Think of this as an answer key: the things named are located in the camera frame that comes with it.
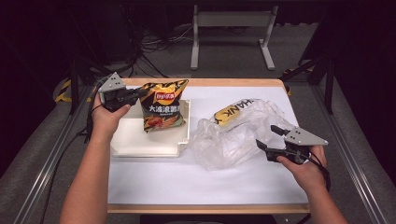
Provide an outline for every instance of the potato chip bag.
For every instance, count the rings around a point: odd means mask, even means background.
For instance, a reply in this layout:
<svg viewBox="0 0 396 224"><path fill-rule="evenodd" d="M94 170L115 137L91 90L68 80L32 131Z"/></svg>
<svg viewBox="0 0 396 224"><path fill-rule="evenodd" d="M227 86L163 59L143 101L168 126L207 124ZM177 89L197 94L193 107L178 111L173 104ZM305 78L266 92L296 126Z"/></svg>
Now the potato chip bag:
<svg viewBox="0 0 396 224"><path fill-rule="evenodd" d="M141 87L148 91L145 96L140 97L146 132L185 123L180 114L179 100L188 83L187 79L183 79L168 83L147 83Z"/></svg>

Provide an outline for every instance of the cardboard tray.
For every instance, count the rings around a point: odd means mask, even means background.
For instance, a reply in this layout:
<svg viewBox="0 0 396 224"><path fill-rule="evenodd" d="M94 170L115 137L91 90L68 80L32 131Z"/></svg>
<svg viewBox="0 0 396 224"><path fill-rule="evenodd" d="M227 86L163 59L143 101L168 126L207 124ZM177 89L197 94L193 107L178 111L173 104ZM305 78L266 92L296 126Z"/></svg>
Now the cardboard tray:
<svg viewBox="0 0 396 224"><path fill-rule="evenodd" d="M180 113L185 124L146 133L139 102L120 120L111 140L114 157L178 157L190 139L190 100L180 100Z"/></svg>

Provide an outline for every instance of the crumpled plastic wrapper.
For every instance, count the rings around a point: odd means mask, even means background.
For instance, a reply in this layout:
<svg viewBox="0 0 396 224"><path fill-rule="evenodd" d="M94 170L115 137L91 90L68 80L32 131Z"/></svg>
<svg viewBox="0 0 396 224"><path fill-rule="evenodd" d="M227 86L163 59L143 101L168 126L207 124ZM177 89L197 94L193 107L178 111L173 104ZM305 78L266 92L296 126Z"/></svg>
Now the crumpled plastic wrapper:
<svg viewBox="0 0 396 224"><path fill-rule="evenodd" d="M285 146L283 138L271 131L271 125L294 128L276 104L243 99L221 109L210 119L200 119L189 146L206 170L235 167L261 151L256 139L268 147Z"/></svg>

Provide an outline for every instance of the wooden table edge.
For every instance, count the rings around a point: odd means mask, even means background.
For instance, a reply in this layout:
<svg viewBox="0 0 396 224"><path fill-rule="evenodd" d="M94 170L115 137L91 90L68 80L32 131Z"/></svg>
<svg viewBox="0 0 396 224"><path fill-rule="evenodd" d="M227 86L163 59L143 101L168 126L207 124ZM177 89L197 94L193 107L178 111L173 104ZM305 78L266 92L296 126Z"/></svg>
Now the wooden table edge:
<svg viewBox="0 0 396 224"><path fill-rule="evenodd" d="M166 83L188 79L188 86L235 86L235 87L282 87L282 80L277 78L123 78L127 86L141 86L149 82Z"/></svg>
<svg viewBox="0 0 396 224"><path fill-rule="evenodd" d="M132 214L298 214L309 213L308 203L297 204L114 204L107 205L108 213Z"/></svg>

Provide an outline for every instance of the metal stand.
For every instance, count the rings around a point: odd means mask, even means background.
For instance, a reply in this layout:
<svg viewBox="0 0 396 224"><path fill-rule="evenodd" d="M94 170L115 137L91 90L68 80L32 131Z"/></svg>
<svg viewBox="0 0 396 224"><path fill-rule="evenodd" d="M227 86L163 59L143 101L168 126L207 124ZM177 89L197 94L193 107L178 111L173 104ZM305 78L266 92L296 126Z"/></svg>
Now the metal stand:
<svg viewBox="0 0 396 224"><path fill-rule="evenodd" d="M268 70L275 70L268 41L274 27L277 7L272 11L198 11L198 6L194 6L193 31L194 42L192 44L191 70L198 69L199 38L198 27L215 26L257 26L267 27L264 39L259 39L260 48L267 63Z"/></svg>
<svg viewBox="0 0 396 224"><path fill-rule="evenodd" d="M334 74L333 74L333 64L332 59L330 58L316 58L308 63L302 64L300 67L289 71L283 77L280 78L283 82L289 80L292 77L295 77L301 74L303 71L314 67L311 74L308 77L308 84L309 85L318 85L320 81L326 77L326 89L325 89L325 96L324 96L324 104L326 105L327 111L332 114L332 86L334 83Z"/></svg>
<svg viewBox="0 0 396 224"><path fill-rule="evenodd" d="M104 74L104 76L108 76L111 74L111 71L102 65L95 63L87 58L77 56L75 60L71 62L70 65L70 79L71 79L71 88L72 88L72 107L70 109L70 115L74 114L76 108L79 104L79 90L78 90L78 77L82 79L82 82L85 85L92 85L96 79L92 75L90 68L94 67L98 71Z"/></svg>

